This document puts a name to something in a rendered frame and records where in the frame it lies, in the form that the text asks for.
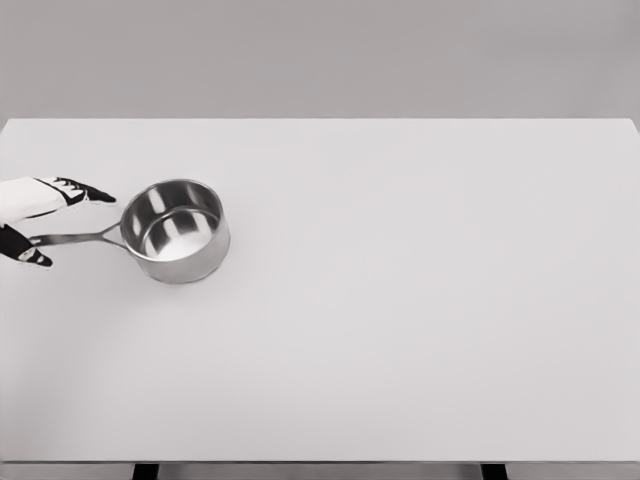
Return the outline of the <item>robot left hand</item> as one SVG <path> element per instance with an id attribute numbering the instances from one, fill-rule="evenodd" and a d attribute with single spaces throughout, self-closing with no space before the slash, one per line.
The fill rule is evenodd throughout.
<path id="1" fill-rule="evenodd" d="M 25 265 L 51 267 L 53 261 L 12 224 L 82 203 L 109 205 L 115 204 L 116 198 L 94 186 L 60 176 L 0 181 L 0 256 Z"/>

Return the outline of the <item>steel saucepan with long handle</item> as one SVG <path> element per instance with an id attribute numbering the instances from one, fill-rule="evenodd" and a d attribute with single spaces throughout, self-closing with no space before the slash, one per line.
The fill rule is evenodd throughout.
<path id="1" fill-rule="evenodd" d="M 37 247 L 102 242 L 126 251 L 151 279 L 171 285 L 201 281 L 227 256 L 231 233 L 219 195 L 191 179 L 157 182 L 137 193 L 115 224 L 98 232 L 44 234 Z"/>

